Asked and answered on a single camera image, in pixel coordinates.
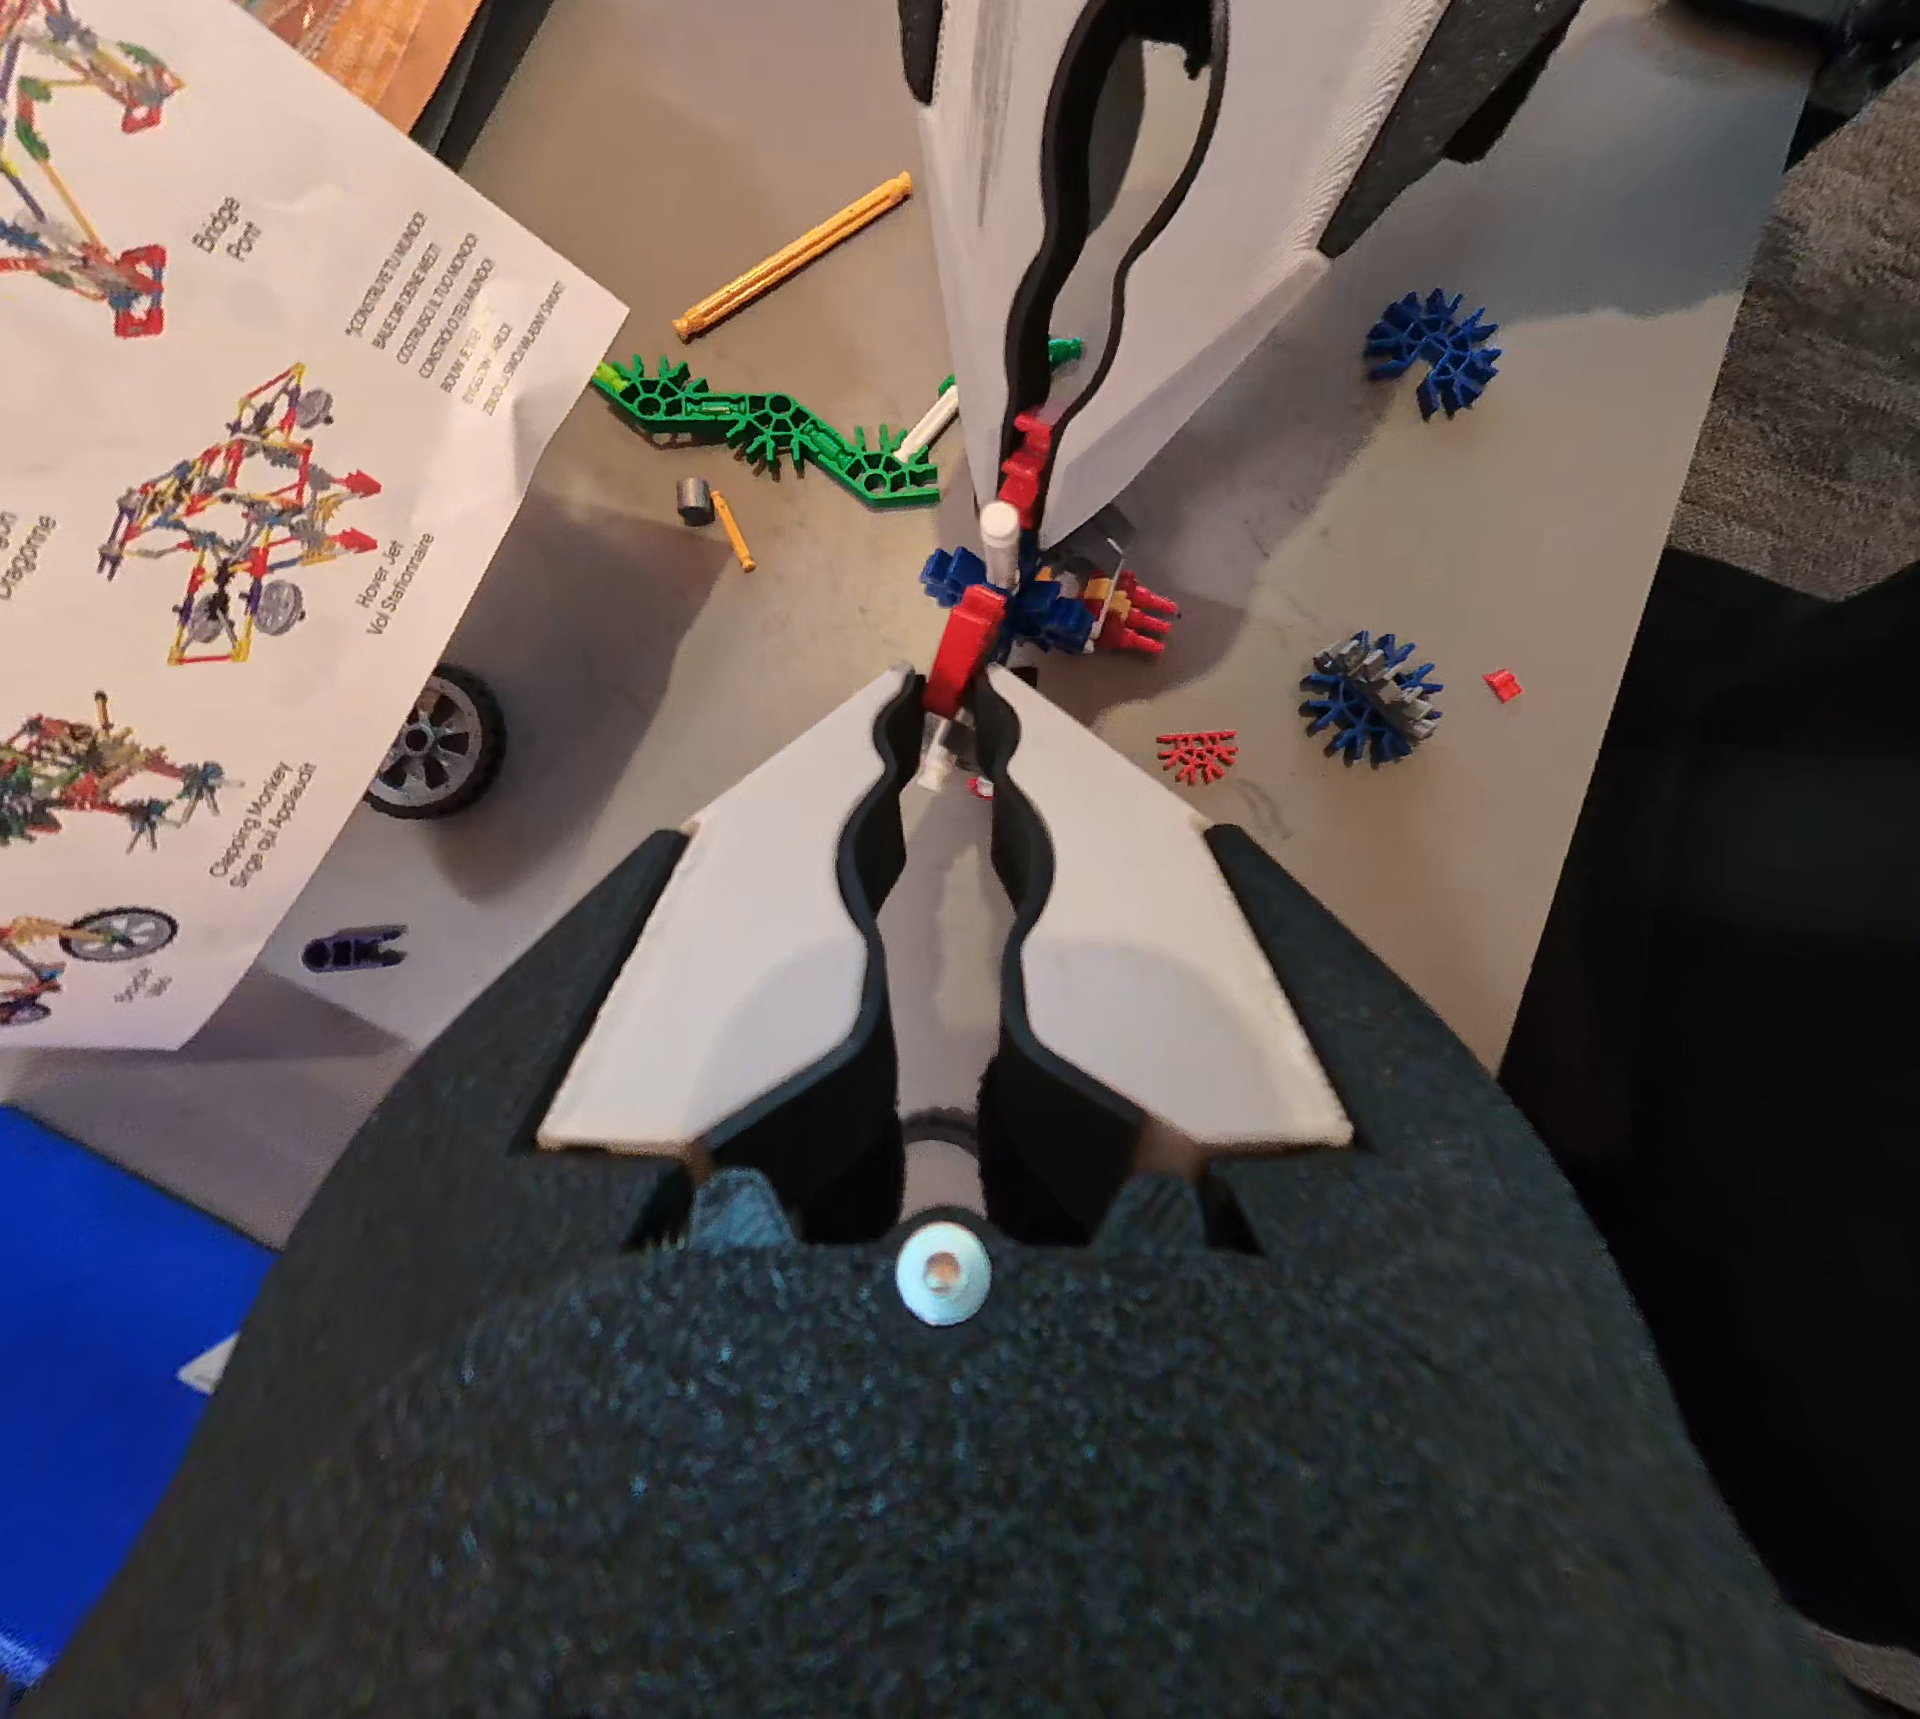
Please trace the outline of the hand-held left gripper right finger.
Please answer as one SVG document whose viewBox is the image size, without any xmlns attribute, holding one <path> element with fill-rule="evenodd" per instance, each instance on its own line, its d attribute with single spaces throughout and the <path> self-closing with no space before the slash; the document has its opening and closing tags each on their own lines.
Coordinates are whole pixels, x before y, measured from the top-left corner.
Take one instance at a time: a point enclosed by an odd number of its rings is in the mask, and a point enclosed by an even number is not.
<svg viewBox="0 0 1920 1719">
<path fill-rule="evenodd" d="M 1018 677 L 974 687 L 992 863 L 1014 907 L 996 1070 L 1038 1174 L 1128 1174 L 1159 1122 L 1204 1152 L 1354 1128 L 1185 801 Z"/>
</svg>

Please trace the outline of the large blue plastic bin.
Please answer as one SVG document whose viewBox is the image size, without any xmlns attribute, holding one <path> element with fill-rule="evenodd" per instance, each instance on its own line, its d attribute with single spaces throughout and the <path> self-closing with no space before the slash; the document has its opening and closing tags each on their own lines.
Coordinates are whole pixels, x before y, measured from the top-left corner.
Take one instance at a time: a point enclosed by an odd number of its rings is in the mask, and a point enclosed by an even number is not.
<svg viewBox="0 0 1920 1719">
<path fill-rule="evenodd" d="M 180 1468 L 276 1250 L 2 1108 L 2 1684 L 73 1636 Z"/>
</svg>

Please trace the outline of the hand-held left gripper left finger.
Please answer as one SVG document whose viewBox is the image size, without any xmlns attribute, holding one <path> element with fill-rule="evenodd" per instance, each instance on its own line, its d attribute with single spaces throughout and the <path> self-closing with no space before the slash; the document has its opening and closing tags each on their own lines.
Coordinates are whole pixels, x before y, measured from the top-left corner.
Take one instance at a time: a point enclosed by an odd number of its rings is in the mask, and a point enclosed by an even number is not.
<svg viewBox="0 0 1920 1719">
<path fill-rule="evenodd" d="M 921 679 L 886 667 L 707 801 L 540 1122 L 544 1148 L 679 1154 L 876 1044 L 880 909 Z"/>
</svg>

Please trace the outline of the grey wheel with black tyre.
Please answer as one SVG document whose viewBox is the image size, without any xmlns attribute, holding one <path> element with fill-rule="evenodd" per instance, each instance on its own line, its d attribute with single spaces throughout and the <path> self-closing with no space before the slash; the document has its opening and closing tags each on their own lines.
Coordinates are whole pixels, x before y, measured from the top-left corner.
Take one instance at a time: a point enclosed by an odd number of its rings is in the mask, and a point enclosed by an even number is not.
<svg viewBox="0 0 1920 1719">
<path fill-rule="evenodd" d="M 480 675 L 441 663 L 423 683 L 365 787 L 389 819 L 446 819 L 480 801 L 510 749 L 506 715 Z"/>
</svg>

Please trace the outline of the toy instruction booklet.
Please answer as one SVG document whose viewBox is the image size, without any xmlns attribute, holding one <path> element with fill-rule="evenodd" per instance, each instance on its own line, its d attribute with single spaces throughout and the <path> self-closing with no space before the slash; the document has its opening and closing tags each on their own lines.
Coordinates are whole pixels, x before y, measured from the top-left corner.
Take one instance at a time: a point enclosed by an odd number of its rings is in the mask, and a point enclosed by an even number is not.
<svg viewBox="0 0 1920 1719">
<path fill-rule="evenodd" d="M 3 1056 L 181 1046 L 623 305 L 229 0 L 3 0 Z"/>
</svg>

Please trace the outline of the blue red toy model core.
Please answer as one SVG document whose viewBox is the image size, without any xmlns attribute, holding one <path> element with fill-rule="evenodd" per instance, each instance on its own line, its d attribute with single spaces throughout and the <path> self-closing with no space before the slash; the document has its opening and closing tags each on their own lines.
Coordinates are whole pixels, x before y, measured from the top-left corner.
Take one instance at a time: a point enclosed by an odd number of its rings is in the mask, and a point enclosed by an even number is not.
<svg viewBox="0 0 1920 1719">
<path fill-rule="evenodd" d="M 1019 507 L 1019 583 L 1015 591 L 1007 593 L 1001 635 L 986 665 L 1006 663 L 1019 645 L 1043 653 L 1080 655 L 1089 631 L 1089 617 L 1080 603 L 1080 595 L 1067 591 L 1043 565 L 1039 517 L 1052 429 L 1041 415 L 1019 413 L 1015 431 L 1019 443 L 1000 469 L 1000 495 L 996 499 Z M 984 573 L 981 551 L 938 549 L 924 561 L 921 587 L 948 613 L 970 583 L 986 581 Z"/>
</svg>

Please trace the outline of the blue grey snowflake connector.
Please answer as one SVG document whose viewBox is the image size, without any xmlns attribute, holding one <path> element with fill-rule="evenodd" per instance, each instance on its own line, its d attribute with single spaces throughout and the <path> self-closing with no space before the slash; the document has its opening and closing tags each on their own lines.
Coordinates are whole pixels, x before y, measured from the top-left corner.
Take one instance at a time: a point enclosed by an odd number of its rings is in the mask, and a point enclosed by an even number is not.
<svg viewBox="0 0 1920 1719">
<path fill-rule="evenodd" d="M 1444 683 L 1414 661 L 1415 645 L 1390 631 L 1355 629 L 1312 655 L 1297 713 L 1322 751 L 1345 767 L 1403 761 L 1432 737 Z"/>
</svg>

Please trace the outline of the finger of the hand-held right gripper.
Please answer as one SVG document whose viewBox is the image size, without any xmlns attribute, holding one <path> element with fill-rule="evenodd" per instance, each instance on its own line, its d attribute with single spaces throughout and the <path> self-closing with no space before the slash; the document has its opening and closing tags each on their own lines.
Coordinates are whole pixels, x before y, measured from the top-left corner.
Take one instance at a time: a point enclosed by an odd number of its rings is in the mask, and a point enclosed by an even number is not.
<svg viewBox="0 0 1920 1719">
<path fill-rule="evenodd" d="M 1340 199 L 1452 0 L 1211 0 L 1185 167 L 1115 267 L 1099 367 L 1053 437 L 1041 539 L 1120 495 L 1332 265 Z"/>
<path fill-rule="evenodd" d="M 1120 0 L 942 0 L 921 103 L 930 219 L 978 503 L 1043 405 L 1052 307 L 1092 227 L 1092 117 Z"/>
</svg>

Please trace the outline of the small black tyre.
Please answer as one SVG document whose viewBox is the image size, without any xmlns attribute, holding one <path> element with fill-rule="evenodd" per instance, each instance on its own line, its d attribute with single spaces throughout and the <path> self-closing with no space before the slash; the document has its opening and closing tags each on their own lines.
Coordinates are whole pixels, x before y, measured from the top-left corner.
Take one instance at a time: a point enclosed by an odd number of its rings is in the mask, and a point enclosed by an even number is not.
<svg viewBox="0 0 1920 1719">
<path fill-rule="evenodd" d="M 978 1124 L 970 1108 L 921 1106 L 899 1118 L 901 1216 L 938 1208 L 988 1214 Z"/>
</svg>

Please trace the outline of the long yellow rod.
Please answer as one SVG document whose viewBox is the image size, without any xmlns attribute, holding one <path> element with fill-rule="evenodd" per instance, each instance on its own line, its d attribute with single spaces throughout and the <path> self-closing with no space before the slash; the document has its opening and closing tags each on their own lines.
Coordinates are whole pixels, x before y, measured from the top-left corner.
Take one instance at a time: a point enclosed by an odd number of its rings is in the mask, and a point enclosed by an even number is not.
<svg viewBox="0 0 1920 1719">
<path fill-rule="evenodd" d="M 800 233 L 796 239 L 756 261 L 756 265 L 750 265 L 746 271 L 731 277 L 725 285 L 709 291 L 705 297 L 689 305 L 672 321 L 673 335 L 681 341 L 702 339 L 735 313 L 742 313 L 753 305 L 760 297 L 768 295 L 770 291 L 777 291 L 784 283 L 825 257 L 829 251 L 838 249 L 841 243 L 847 243 L 859 233 L 867 231 L 878 219 L 899 209 L 899 205 L 903 205 L 914 191 L 916 181 L 911 173 L 899 171 L 887 177 L 867 193 L 851 199 L 821 223 Z"/>
</svg>

